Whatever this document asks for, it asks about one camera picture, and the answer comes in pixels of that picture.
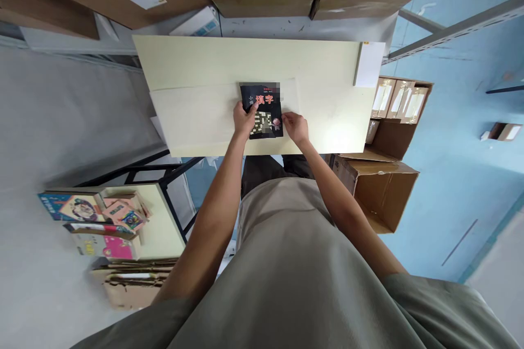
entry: forearm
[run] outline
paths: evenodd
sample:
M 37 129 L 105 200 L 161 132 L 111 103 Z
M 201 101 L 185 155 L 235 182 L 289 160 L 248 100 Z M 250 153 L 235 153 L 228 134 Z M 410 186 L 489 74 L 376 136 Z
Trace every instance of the forearm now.
M 235 227 L 246 140 L 237 134 L 231 139 L 198 211 L 186 249 L 154 302 L 188 297 L 198 302 L 214 283 Z
M 358 202 L 328 167 L 309 141 L 299 148 L 306 157 L 331 218 L 355 246 L 379 278 L 407 273 L 397 258 L 375 233 Z

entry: stack of boxes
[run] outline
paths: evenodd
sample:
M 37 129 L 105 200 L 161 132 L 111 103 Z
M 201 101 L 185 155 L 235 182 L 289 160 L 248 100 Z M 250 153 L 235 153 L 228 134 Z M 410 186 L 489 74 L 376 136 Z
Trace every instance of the stack of boxes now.
M 377 233 L 396 231 L 418 171 L 401 162 L 432 83 L 381 77 L 362 153 L 326 156 Z

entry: hand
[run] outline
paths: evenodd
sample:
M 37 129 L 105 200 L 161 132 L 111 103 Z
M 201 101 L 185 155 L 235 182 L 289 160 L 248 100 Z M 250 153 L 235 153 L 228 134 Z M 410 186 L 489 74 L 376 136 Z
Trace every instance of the hand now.
M 258 103 L 251 105 L 249 113 L 242 107 L 242 101 L 238 101 L 233 109 L 233 120 L 235 122 L 235 134 L 249 138 L 249 133 L 255 126 L 255 113 Z
M 282 114 L 282 120 L 284 120 L 285 130 L 289 137 L 297 146 L 300 147 L 300 144 L 309 140 L 307 120 L 303 116 L 294 112 L 287 112 Z

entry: black book cover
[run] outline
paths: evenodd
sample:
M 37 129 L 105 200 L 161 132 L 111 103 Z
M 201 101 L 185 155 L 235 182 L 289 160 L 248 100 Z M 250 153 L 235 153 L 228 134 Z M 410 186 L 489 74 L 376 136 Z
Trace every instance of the black book cover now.
M 280 83 L 240 83 L 242 106 L 249 112 L 251 106 L 259 104 L 255 114 L 255 126 L 249 139 L 264 139 L 284 136 L 282 108 L 280 106 Z

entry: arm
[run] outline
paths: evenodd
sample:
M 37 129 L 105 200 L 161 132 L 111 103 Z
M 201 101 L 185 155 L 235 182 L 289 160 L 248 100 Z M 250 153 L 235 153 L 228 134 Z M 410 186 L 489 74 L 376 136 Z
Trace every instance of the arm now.
M 292 112 L 283 114 L 282 118 L 289 136 L 306 157 L 322 199 L 339 230 L 351 241 L 378 278 L 407 273 L 371 228 L 353 195 L 310 143 L 306 119 Z
M 245 113 L 242 102 L 236 104 L 235 133 L 224 160 L 198 211 L 186 249 L 153 303 L 190 298 L 196 305 L 213 285 L 239 210 L 242 156 L 257 108 L 255 104 Z

